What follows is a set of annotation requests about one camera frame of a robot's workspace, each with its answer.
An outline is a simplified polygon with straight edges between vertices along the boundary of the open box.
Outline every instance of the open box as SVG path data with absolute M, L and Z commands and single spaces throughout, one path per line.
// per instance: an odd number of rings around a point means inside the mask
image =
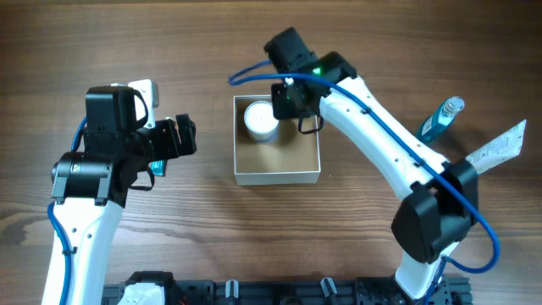
M 297 119 L 279 122 L 275 141 L 256 143 L 245 125 L 245 110 L 257 101 L 271 102 L 269 95 L 234 97 L 234 171 L 240 186 L 315 183 L 320 176 L 318 133 L 303 135 L 297 131 Z M 305 119 L 303 130 L 317 125 Z

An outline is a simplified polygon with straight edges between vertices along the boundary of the white round container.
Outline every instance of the white round container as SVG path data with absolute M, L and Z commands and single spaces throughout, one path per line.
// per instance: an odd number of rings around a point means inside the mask
M 245 125 L 251 138 L 258 143 L 274 140 L 279 130 L 279 121 L 273 116 L 270 102 L 259 101 L 245 111 Z

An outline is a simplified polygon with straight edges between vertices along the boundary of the blue bottle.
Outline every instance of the blue bottle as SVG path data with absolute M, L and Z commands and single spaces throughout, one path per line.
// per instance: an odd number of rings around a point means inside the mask
M 460 97 L 445 100 L 437 111 L 420 126 L 416 138 L 422 143 L 429 143 L 443 133 L 453 123 L 456 115 L 465 108 L 465 101 Z

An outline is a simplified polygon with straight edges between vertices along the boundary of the teal object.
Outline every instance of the teal object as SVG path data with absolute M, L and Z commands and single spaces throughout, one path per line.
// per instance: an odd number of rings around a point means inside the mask
M 151 170 L 154 175 L 165 176 L 166 175 L 166 160 L 154 161 L 151 163 Z
M 465 108 L 465 101 L 460 97 L 445 100 L 420 126 L 416 138 L 422 143 L 429 143 L 450 127 L 457 114 Z

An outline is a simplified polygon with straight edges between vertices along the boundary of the wood grain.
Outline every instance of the wood grain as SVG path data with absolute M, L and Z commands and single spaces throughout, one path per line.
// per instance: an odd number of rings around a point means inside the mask
M 198 152 L 171 161 L 155 190 L 129 194 L 107 283 L 137 270 L 177 279 L 303 280 L 390 275 L 398 201 L 333 126 L 320 135 L 316 185 L 239 187 L 231 98 L 269 83 L 226 77 L 295 26 L 322 55 L 340 52 L 415 131 L 446 97 L 467 107 L 435 148 L 456 160 L 522 119 L 522 155 L 480 179 L 480 207 L 502 258 L 473 275 L 477 304 L 542 298 L 542 5 L 535 2 L 202 2 L 0 7 L 0 301 L 41 300 L 53 230 L 50 168 L 68 151 L 91 86 L 151 78 L 158 117 L 188 113 Z M 479 266 L 477 226 L 455 257 Z M 457 273 L 449 268 L 448 272 Z

